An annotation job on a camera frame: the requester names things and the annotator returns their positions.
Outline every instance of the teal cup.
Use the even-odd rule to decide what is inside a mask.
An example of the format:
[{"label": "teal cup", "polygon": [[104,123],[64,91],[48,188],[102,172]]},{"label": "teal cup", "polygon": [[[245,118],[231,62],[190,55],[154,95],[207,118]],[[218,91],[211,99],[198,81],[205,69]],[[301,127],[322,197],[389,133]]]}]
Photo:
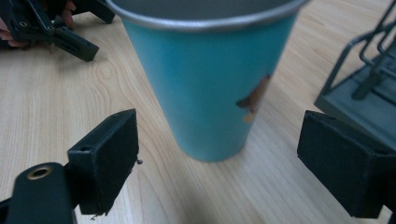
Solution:
[{"label": "teal cup", "polygon": [[236,154],[307,0],[107,0],[178,145],[200,161]]}]

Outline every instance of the black metal rack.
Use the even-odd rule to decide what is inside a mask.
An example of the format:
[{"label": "black metal rack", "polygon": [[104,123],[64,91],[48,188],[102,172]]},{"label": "black metal rack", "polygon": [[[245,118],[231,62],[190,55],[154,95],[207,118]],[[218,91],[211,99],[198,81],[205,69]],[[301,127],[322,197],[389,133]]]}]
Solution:
[{"label": "black metal rack", "polygon": [[[390,16],[395,5],[396,0],[393,0],[373,31],[352,39],[346,45],[315,101],[315,105],[326,114],[394,150],[396,150],[396,36],[392,31],[396,20],[391,20]],[[359,55],[364,66],[333,86],[349,52],[359,43],[364,43]],[[366,51],[373,45],[376,45],[378,55],[370,60],[366,57]]]}]

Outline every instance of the wood grain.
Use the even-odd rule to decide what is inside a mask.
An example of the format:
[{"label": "wood grain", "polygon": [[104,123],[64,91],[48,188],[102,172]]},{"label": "wood grain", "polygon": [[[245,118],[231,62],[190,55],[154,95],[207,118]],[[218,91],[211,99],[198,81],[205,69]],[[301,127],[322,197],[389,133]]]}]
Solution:
[{"label": "wood grain", "polygon": [[[350,217],[297,158],[303,115],[342,48],[371,30],[389,0],[315,0],[301,12],[245,148],[227,161],[195,161],[177,146],[119,18],[76,17],[100,47],[84,63],[59,49],[0,51],[0,200],[14,178],[66,150],[110,114],[136,108],[139,157],[107,217],[79,223],[387,223]],[[350,58],[342,73],[361,66]]]}]

